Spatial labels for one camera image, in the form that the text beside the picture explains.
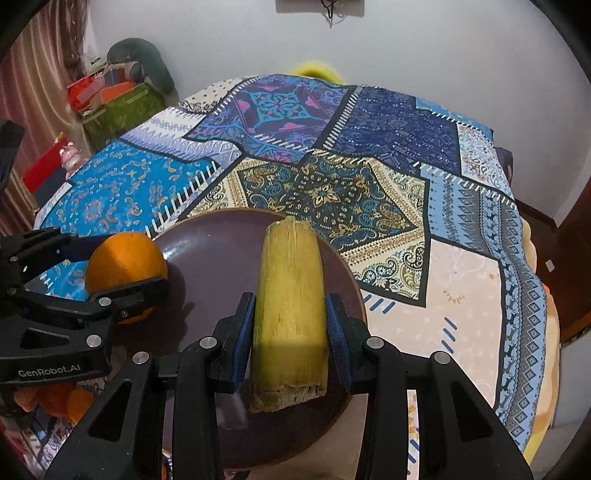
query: pink figurine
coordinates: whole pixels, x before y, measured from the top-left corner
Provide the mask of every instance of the pink figurine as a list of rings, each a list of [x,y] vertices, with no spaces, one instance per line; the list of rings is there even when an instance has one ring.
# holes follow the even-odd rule
[[[88,158],[84,158],[80,150],[72,142],[60,149],[61,166],[66,173],[66,180],[69,180],[72,175],[86,162]]]

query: orange fabric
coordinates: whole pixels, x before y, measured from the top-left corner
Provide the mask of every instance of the orange fabric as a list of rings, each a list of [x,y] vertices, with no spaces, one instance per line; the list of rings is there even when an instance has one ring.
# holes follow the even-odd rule
[[[111,85],[110,87],[103,88],[98,93],[98,95],[100,95],[101,105],[109,103],[111,100],[117,98],[118,96],[121,96],[126,92],[129,92],[133,87],[135,87],[135,82],[123,82],[118,83],[117,85]]]

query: white wall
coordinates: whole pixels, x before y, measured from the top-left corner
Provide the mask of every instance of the white wall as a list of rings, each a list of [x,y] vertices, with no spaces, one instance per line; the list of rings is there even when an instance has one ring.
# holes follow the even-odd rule
[[[591,86],[529,0],[366,0],[362,17],[332,29],[319,2],[91,0],[90,13],[98,53],[127,37],[151,41],[181,97],[321,60],[349,83],[465,113],[514,153],[515,196],[562,220],[590,150]],[[345,2],[363,12],[362,0]],[[316,12],[277,12],[286,9]]]

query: blue patterned fabric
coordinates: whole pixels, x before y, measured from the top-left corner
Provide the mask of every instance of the blue patterned fabric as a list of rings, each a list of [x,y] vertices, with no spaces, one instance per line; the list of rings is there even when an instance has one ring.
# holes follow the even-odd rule
[[[381,88],[364,87],[331,150],[367,155],[405,173],[418,161],[445,171],[460,171],[454,123],[424,110],[415,98]]]
[[[447,117],[448,119],[454,120],[458,123],[471,125],[482,132],[482,134],[488,139],[489,142],[492,143],[492,130],[488,128],[486,125],[481,124],[480,122],[473,120],[472,118],[462,115],[461,113],[454,113],[451,110],[448,110],[441,105],[438,105],[434,102],[429,102],[428,100],[422,98],[416,98],[416,106],[417,109],[422,110],[429,110],[430,112]]]
[[[499,261],[504,278],[506,336],[496,413],[523,449],[531,433],[544,373],[546,296],[522,247],[521,217],[512,202],[427,169],[431,234]]]
[[[286,75],[245,82],[186,138],[229,140],[251,157],[297,163],[329,124],[347,91]]]
[[[73,187],[57,202],[42,227],[62,232],[103,235],[143,232],[160,220],[173,195],[196,176],[214,167],[202,158],[190,164],[114,141],[96,154],[71,179]],[[86,262],[65,261],[47,271],[48,294],[85,300]]]

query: cable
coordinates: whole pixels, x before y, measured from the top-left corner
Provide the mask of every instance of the cable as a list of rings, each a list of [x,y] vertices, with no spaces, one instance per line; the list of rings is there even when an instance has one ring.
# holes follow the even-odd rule
[[[326,8],[326,12],[328,13],[329,20],[332,20],[332,15],[333,15],[333,10],[334,10],[334,7],[335,7],[335,3],[338,0],[326,0],[326,1],[329,2],[328,5],[325,3],[325,0],[320,0],[320,2],[322,3],[322,6],[324,8]]]

